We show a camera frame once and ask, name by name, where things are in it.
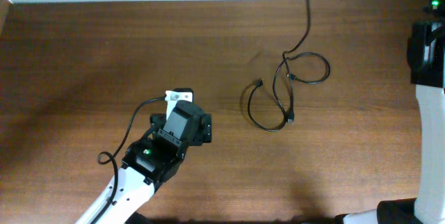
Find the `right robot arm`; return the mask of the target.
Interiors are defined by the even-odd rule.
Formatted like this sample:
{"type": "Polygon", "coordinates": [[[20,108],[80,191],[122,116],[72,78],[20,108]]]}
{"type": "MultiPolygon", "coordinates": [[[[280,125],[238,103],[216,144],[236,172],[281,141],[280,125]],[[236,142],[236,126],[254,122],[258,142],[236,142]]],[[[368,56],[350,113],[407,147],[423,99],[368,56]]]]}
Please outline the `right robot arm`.
{"type": "Polygon", "coordinates": [[[407,45],[421,116],[418,196],[386,200],[375,209],[335,216],[337,224],[444,224],[444,0],[429,0],[423,10],[435,20],[413,23],[407,45]]]}

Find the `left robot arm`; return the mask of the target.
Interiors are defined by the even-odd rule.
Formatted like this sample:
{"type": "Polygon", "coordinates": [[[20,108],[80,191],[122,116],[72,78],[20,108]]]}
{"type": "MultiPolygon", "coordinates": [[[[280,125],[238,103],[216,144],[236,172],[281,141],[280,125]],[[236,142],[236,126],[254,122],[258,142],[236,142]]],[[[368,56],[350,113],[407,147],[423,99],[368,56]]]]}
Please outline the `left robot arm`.
{"type": "Polygon", "coordinates": [[[176,175],[188,148],[210,143],[212,119],[197,104],[179,100],[169,113],[150,116],[150,128],[126,150],[113,177],[77,223],[138,223],[137,210],[176,175]]]}

